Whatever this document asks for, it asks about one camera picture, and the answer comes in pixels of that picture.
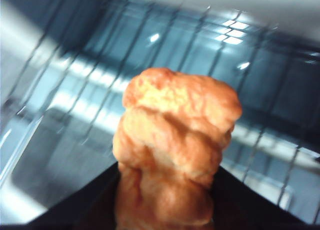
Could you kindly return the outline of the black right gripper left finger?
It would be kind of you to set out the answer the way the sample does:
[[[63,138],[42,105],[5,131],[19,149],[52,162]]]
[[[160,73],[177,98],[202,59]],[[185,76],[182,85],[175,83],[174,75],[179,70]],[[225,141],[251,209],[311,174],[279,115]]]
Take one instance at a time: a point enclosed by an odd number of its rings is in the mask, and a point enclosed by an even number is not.
[[[115,197],[120,179],[114,163],[80,190],[29,222],[28,226],[116,226]]]

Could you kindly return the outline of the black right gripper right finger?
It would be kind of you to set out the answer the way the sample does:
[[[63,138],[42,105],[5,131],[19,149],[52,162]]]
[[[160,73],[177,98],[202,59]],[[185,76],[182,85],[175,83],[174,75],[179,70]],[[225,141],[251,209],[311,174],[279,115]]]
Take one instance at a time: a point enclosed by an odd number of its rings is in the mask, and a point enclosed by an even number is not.
[[[251,190],[223,167],[214,175],[214,225],[308,225]]]

